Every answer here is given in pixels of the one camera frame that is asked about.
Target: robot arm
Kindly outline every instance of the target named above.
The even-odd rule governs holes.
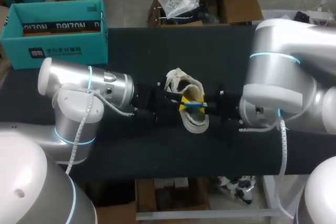
[[[309,62],[336,71],[336,30],[285,19],[256,29],[240,113],[250,126],[269,126],[278,109],[289,129],[336,134],[336,87],[324,88],[305,73]]]

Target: black table surface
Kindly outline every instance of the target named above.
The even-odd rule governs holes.
[[[245,81],[255,27],[128,28],[109,30],[108,70],[135,81],[156,83],[171,69],[182,70],[212,93],[221,82],[240,94]],[[0,122],[53,124],[51,100],[37,91],[38,69],[11,71],[0,90]],[[129,119],[106,112],[97,139],[71,176],[76,181],[156,177],[276,175],[281,164],[279,132],[237,133],[229,145],[210,118],[203,134],[188,132],[180,118],[153,124],[141,112]],[[330,135],[288,131],[287,174],[309,174],[336,156]]]

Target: white sneaker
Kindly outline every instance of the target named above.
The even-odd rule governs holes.
[[[203,85],[187,75],[180,68],[171,70],[166,75],[164,90],[183,94],[191,102],[199,101],[204,96]],[[209,127],[209,116],[199,108],[187,108],[180,111],[185,128],[191,133],[203,133]]]

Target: plastic bag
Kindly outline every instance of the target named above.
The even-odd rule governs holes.
[[[167,19],[189,12],[200,6],[200,0],[159,0]]]

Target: power strip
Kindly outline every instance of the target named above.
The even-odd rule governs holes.
[[[328,22],[328,24],[336,24],[335,15],[328,12],[319,12],[316,10],[306,11],[307,15],[310,17],[311,23],[314,22]]]

